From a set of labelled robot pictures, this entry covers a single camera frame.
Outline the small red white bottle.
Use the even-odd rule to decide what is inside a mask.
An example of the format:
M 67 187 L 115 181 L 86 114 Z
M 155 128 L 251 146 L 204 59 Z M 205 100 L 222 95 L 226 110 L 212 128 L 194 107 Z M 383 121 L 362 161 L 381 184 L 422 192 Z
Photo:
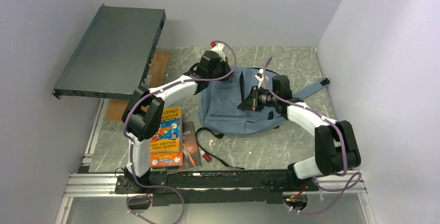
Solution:
M 206 160 L 206 162 L 210 162 L 212 160 L 211 156 L 208 153 L 206 153 L 204 150 L 200 151 L 200 155 Z

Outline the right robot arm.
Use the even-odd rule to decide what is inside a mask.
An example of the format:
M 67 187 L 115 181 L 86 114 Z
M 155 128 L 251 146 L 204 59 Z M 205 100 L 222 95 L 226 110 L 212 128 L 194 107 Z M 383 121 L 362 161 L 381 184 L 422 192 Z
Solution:
M 361 155 L 349 121 L 336 121 L 294 97 L 286 76 L 272 77 L 272 87 L 266 88 L 263 72 L 256 74 L 258 85 L 253 86 L 239 110 L 261 111 L 273 107 L 285 120 L 300 125 L 314 137 L 314 154 L 287 167 L 286 184 L 299 190 L 306 179 L 333 174 L 344 174 L 361 164 Z

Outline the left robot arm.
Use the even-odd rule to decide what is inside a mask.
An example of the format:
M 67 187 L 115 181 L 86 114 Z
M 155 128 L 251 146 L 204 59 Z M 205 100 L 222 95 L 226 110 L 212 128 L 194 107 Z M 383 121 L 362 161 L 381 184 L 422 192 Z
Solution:
M 212 48 L 205 51 L 195 64 L 178 79 L 156 88 L 138 87 L 122 116 L 123 135 L 128 139 L 129 158 L 125 177 L 129 187 L 137 193 L 149 186 L 148 146 L 159 129 L 163 110 L 169 105 L 206 89 L 212 81 L 225 81 L 232 68 L 224 50 Z

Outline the blue backpack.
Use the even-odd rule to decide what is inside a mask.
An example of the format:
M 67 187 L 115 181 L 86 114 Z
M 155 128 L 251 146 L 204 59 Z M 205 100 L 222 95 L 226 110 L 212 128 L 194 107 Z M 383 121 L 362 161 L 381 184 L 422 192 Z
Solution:
M 209 131 L 216 138 L 224 135 L 244 136 L 276 129 L 286 120 L 273 107 L 261 111 L 242 111 L 237 106 L 249 95 L 253 86 L 258 85 L 255 74 L 260 68 L 237 67 L 226 81 L 211 82 L 200 94 L 199 119 L 202 126 L 196 131 Z M 265 71 L 269 86 L 271 78 L 279 75 Z M 328 79 L 316 82 L 303 90 L 293 93 L 301 100 L 319 92 L 329 84 Z

